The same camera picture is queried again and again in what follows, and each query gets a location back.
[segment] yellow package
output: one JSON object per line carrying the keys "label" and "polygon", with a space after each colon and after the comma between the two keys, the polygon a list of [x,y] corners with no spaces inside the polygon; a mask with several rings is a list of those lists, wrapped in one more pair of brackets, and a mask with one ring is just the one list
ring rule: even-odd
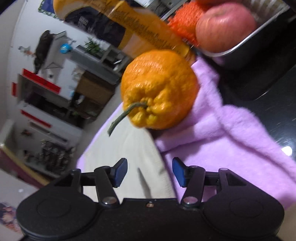
{"label": "yellow package", "polygon": [[132,58],[152,49],[172,49],[187,59],[193,55],[157,15],[133,0],[54,0],[53,5],[58,18]]}

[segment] black countertop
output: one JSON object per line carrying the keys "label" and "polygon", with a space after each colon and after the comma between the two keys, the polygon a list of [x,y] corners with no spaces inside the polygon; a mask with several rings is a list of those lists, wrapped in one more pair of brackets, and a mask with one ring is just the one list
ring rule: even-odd
{"label": "black countertop", "polygon": [[296,21],[240,71],[210,63],[221,76],[224,104],[255,113],[279,145],[292,148],[296,160]]}

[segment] red apple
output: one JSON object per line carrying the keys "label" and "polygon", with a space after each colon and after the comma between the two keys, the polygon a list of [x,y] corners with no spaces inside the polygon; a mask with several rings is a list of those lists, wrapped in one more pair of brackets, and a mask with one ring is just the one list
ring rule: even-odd
{"label": "red apple", "polygon": [[257,28],[250,10],[244,5],[227,2],[210,8],[196,25],[200,48],[212,53],[227,51]]}

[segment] orange mesh net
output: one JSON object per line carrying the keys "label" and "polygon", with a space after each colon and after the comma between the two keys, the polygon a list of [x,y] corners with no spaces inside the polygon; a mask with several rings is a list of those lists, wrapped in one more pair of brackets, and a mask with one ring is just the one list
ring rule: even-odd
{"label": "orange mesh net", "polygon": [[184,3],[176,11],[175,16],[168,19],[168,25],[178,36],[198,46],[199,44],[195,37],[195,26],[197,21],[209,8],[210,6],[200,5],[196,1]]}

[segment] orange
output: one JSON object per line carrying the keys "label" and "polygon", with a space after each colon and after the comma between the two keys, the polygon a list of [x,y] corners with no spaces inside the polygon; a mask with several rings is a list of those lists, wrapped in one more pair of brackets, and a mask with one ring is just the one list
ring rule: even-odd
{"label": "orange", "polygon": [[135,58],[121,80],[123,109],[134,103],[128,117],[133,125],[166,129],[191,110],[199,85],[189,63],[171,50],[153,50]]}

